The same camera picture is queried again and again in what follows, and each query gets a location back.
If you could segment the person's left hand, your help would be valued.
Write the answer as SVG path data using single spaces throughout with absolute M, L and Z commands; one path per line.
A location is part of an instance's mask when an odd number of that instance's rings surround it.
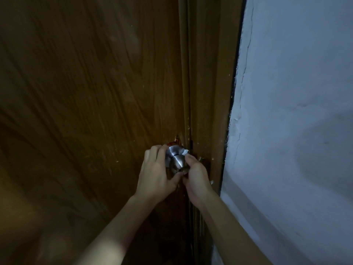
M 145 151 L 134 200 L 156 205 L 176 190 L 168 189 L 165 166 L 167 149 L 167 145 L 156 145 Z

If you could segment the person's right hand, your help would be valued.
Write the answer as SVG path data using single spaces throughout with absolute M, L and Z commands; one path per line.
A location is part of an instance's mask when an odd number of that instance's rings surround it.
M 186 154 L 185 160 L 190 168 L 188 177 L 183 178 L 183 183 L 192 204 L 203 211 L 211 197 L 217 193 L 211 186 L 205 166 L 191 154 Z

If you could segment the silver round door knob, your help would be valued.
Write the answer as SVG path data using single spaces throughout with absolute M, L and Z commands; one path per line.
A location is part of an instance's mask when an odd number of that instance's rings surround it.
M 165 166 L 171 174 L 182 172 L 184 169 L 190 169 L 190 166 L 185 161 L 185 156 L 180 154 L 180 150 L 184 147 L 176 142 L 167 144 L 168 149 L 165 152 Z

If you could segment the person's left forearm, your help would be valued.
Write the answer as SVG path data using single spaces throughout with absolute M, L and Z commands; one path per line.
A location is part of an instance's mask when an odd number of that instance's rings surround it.
M 164 198 L 135 194 L 74 265 L 121 265 L 139 227 Z

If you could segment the person's right forearm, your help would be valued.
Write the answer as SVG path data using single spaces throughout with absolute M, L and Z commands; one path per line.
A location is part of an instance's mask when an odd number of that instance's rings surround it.
M 224 265 L 272 265 L 214 191 L 190 198 L 204 218 Z

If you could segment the brown wooden door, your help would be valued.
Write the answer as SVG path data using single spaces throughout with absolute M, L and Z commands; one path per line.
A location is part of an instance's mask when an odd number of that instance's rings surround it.
M 179 0 L 0 0 L 0 265 L 72 265 L 186 138 Z

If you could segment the brown wooden door frame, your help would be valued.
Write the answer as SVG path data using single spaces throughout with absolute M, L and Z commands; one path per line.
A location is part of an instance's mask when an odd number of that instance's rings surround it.
M 219 195 L 247 0 L 178 0 L 186 146 Z

